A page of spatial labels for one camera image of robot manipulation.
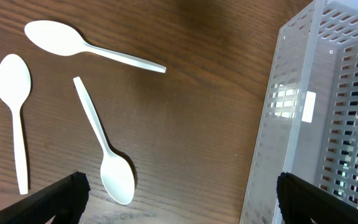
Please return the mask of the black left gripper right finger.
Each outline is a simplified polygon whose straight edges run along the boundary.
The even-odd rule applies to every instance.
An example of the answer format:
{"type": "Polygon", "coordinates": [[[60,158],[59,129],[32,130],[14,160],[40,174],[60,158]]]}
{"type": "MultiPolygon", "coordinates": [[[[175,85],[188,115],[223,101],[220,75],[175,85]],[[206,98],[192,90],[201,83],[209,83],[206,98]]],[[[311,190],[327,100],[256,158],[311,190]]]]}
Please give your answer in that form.
{"type": "Polygon", "coordinates": [[[291,173],[278,176],[276,191],[286,224],[358,224],[358,209],[291,173]]]}

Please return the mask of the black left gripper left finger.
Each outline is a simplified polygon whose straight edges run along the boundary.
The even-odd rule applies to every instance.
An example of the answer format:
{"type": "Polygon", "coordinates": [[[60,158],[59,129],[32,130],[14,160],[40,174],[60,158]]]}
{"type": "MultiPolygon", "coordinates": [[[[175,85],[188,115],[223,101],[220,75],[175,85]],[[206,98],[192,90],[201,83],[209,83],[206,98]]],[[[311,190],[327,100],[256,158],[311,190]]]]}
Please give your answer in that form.
{"type": "Polygon", "coordinates": [[[78,224],[89,199],[86,174],[74,172],[17,203],[0,210],[0,224],[78,224]]]}

